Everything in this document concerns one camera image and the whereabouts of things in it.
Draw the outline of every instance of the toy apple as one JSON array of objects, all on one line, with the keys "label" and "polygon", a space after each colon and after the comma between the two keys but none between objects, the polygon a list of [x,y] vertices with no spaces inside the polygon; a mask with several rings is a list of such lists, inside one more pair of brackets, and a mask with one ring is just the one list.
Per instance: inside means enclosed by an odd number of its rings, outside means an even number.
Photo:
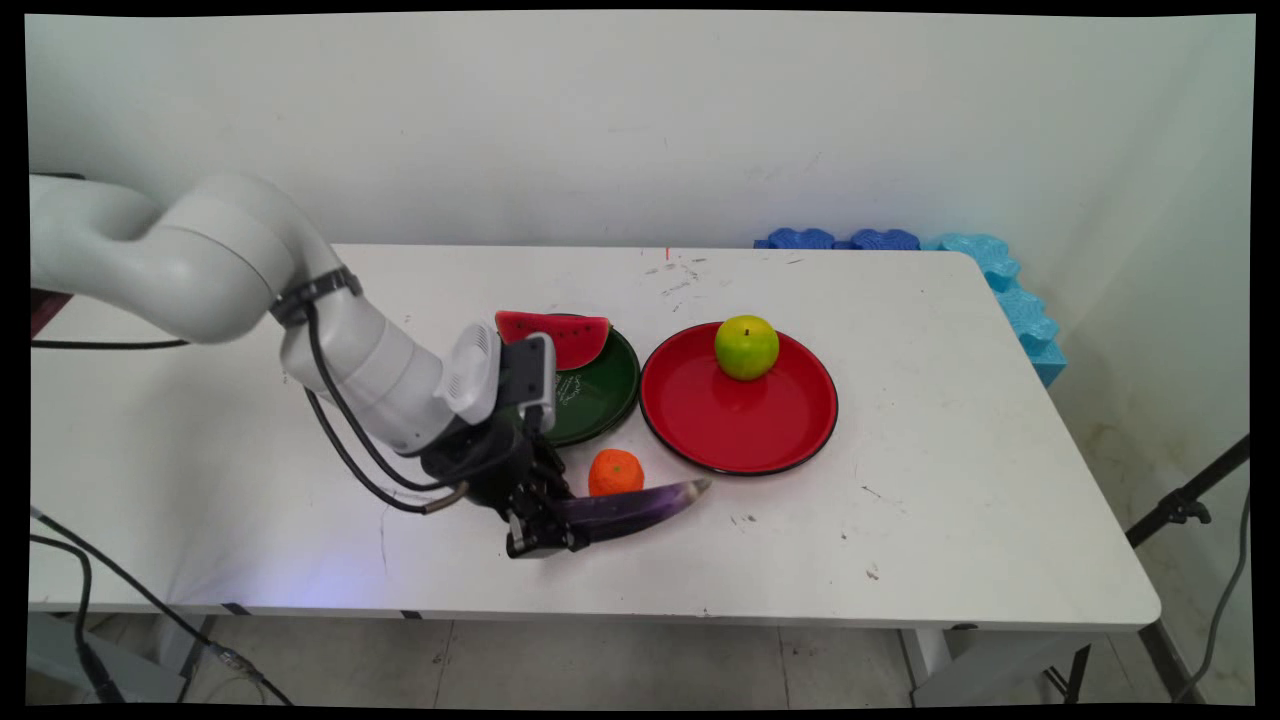
[{"label": "toy apple", "polygon": [[754,380],[778,360],[778,333],[755,315],[730,318],[716,331],[716,361],[735,380]]}]

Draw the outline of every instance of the white table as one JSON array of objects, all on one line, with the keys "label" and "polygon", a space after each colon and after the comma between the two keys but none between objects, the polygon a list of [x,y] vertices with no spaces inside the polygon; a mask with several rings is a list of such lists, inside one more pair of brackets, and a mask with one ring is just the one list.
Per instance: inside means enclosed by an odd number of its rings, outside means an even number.
[{"label": "white table", "polygon": [[[436,354],[494,310],[605,315],[641,361],[695,323],[758,314],[813,350],[840,418],[809,462],[718,478],[636,536],[515,561],[492,510],[388,510],[335,456],[265,318],[221,346],[32,351],[32,502],[188,612],[598,618],[908,629],[918,705],[974,702],[1047,653],[1157,619],[1160,601],[975,264],[947,252],[338,247]],[[163,333],[90,299],[52,340]],[[348,447],[353,436],[330,413]],[[636,411],[603,447],[650,484],[704,477]],[[416,462],[394,460],[407,473]],[[371,462],[365,464],[370,471]],[[32,524],[33,528],[44,529]],[[79,571],[33,548],[31,610]],[[150,611],[99,571],[93,606]],[[951,659],[941,630],[983,633]]]}]

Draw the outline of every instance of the black cable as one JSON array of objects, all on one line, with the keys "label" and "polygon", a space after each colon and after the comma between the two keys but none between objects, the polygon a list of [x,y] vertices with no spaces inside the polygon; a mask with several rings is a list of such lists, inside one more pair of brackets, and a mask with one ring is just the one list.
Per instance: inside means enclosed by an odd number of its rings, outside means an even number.
[{"label": "black cable", "polygon": [[31,347],[37,350],[160,350],[191,345],[184,340],[160,340],[155,342],[82,342],[76,340],[33,340]]},{"label": "black cable", "polygon": [[[63,536],[64,538],[67,538],[67,539],[72,541],[73,543],[76,543],[77,546],[79,546],[81,550],[83,550],[84,552],[87,552],[87,553],[92,555],[93,557],[96,557],[97,561],[101,562],[102,565],[106,565],[108,568],[110,568],[110,570],[113,573],[115,573],[116,575],[119,575],[120,579],[123,579],[125,583],[129,583],[129,585],[133,589],[138,591],[138,593],[142,594],[142,597],[147,598],[147,601],[151,605],[154,605],[156,607],[156,610],[159,610],[160,612],[164,612],[170,620],[173,620],[188,635],[196,638],[196,642],[198,642],[200,644],[205,646],[205,648],[207,648],[214,655],[216,655],[218,659],[221,662],[224,662],[225,665],[230,666],[232,669],[234,669],[237,671],[241,671],[241,673],[246,674],[255,683],[262,684],[262,687],[265,687],[266,689],[271,691],[271,694],[274,694],[276,698],[279,698],[280,702],[283,702],[284,705],[293,705],[293,702],[291,702],[289,698],[284,696],[284,693],[282,693],[279,689],[276,689],[276,687],[274,684],[271,684],[265,676],[262,676],[262,673],[260,673],[257,670],[257,667],[255,667],[253,664],[248,661],[248,659],[243,657],[242,655],[239,655],[238,652],[236,652],[234,650],[232,650],[232,648],[229,648],[227,646],[218,644],[214,641],[209,639],[204,633],[201,633],[200,630],[197,630],[196,628],[193,628],[191,625],[191,623],[187,623],[186,620],[183,620],[182,615],[178,615],[177,612],[174,612],[174,610],[172,607],[169,607],[168,605],[165,605],[165,602],[163,600],[160,600],[151,591],[148,591],[146,587],[143,587],[142,583],[140,583],[136,579],[133,579],[133,575],[128,574],[124,570],[124,568],[120,568],[119,565],[115,564],[114,560],[111,560],[110,557],[102,555],[102,551],[100,551],[99,548],[96,548],[92,544],[90,544],[88,541],[86,541],[84,538],[77,536],[76,533],[73,533],[70,530],[68,530],[67,528],[64,528],[61,525],[61,523],[54,520],[49,515],[45,515],[40,510],[36,510],[35,505],[31,506],[31,516],[35,518],[36,520],[40,520],[45,525],[47,525],[55,533]],[[87,606],[87,596],[84,596],[84,602],[86,602],[86,606]]]},{"label": "black cable", "polygon": [[84,580],[81,583],[81,605],[76,611],[76,655],[79,656],[81,669],[84,670],[84,675],[88,678],[90,685],[93,687],[93,694],[97,696],[99,702],[124,702],[120,688],[115,687],[111,675],[106,671],[106,666],[102,665],[102,660],[93,652],[88,642],[84,641],[84,618],[88,615],[88,594],[93,585],[93,571],[90,569],[88,556],[81,548],[65,542],[41,537],[35,533],[28,533],[28,537],[31,542],[56,547],[74,555],[81,561],[81,573],[83,573]]},{"label": "black cable", "polygon": [[1249,495],[1252,491],[1244,493],[1244,511],[1240,514],[1240,559],[1235,561],[1235,571],[1231,573],[1231,579],[1228,580],[1226,588],[1222,591],[1222,597],[1217,601],[1217,609],[1213,610],[1213,621],[1208,625],[1208,642],[1204,646],[1204,661],[1201,662],[1199,670],[1192,675],[1192,679],[1183,685],[1183,689],[1174,696],[1172,702],[1183,700],[1183,696],[1190,692],[1196,687],[1196,683],[1201,682],[1206,673],[1208,673],[1208,664],[1213,660],[1213,643],[1217,642],[1217,624],[1222,621],[1222,611],[1226,610],[1226,601],[1231,597],[1231,591],[1235,589],[1235,583],[1240,579],[1244,573],[1244,561],[1248,559],[1249,553]]},{"label": "black cable", "polygon": [[362,428],[360,425],[360,420],[356,419],[356,414],[351,411],[351,406],[347,405],[342,393],[338,392],[338,386],[333,382],[333,375],[329,373],[329,363],[324,357],[324,348],[320,347],[320,320],[315,304],[308,302],[305,310],[307,314],[307,334],[311,340],[311,356],[315,359],[316,369],[320,370],[320,379],[324,380],[324,387],[329,391],[329,397],[333,398],[334,405],[337,405],[338,410],[342,411],[342,416],[347,419],[347,424],[351,425],[351,429],[356,433],[356,438],[360,441],[360,445],[365,446],[365,450],[369,451],[374,462],[376,462],[378,466],[387,473],[388,478],[396,480],[396,483],[401,487],[412,491],[425,492],[451,487],[453,483],[415,483],[413,480],[410,480],[397,473],[396,468],[392,468],[381,454],[378,452],[378,448],[374,447],[374,442],[369,439],[369,434],[365,433],[365,428]]},{"label": "black cable", "polygon": [[333,443],[333,448],[338,451],[338,455],[342,457],[342,461],[347,464],[347,469],[351,470],[351,474],[356,475],[356,479],[360,480],[360,484],[365,486],[365,489],[376,495],[378,500],[381,500],[383,502],[390,505],[396,510],[428,515],[435,512],[436,510],[444,510],[445,507],[462,500],[462,496],[466,495],[468,487],[467,483],[460,483],[458,487],[454,488],[452,493],[442,497],[440,500],[428,502],[426,505],[410,505],[408,502],[403,502],[388,495],[385,491],[383,491],[383,488],[378,487],[372,480],[369,479],[369,475],[366,475],[365,471],[360,469],[360,465],[356,464],[356,461],[351,457],[351,454],[347,452],[347,448],[343,447],[342,441],[338,438],[338,433],[335,433],[333,425],[329,424],[329,418],[325,416],[324,409],[320,407],[320,398],[316,397],[316,393],[311,392],[311,388],[305,388],[305,389],[307,392],[307,402],[311,404],[311,410],[315,411],[316,420],[320,420],[320,427],[324,429],[324,434],[329,437],[329,442]]}]

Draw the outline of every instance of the orange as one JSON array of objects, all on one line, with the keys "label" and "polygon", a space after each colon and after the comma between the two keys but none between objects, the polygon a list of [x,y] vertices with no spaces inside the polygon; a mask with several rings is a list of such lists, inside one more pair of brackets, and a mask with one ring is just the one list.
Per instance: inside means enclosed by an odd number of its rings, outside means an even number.
[{"label": "orange", "polygon": [[602,450],[586,477],[591,497],[644,489],[644,468],[626,450]]}]

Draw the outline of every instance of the toy watermelon slice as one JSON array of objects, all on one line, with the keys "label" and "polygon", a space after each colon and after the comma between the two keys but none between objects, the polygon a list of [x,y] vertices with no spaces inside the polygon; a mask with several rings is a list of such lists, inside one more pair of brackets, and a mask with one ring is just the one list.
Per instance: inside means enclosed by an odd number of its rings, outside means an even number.
[{"label": "toy watermelon slice", "polygon": [[556,372],[576,370],[595,360],[609,340],[608,318],[581,318],[579,315],[540,315],[538,313],[512,313],[499,310],[493,322],[507,345],[520,342],[531,333],[552,336],[556,346]]}]

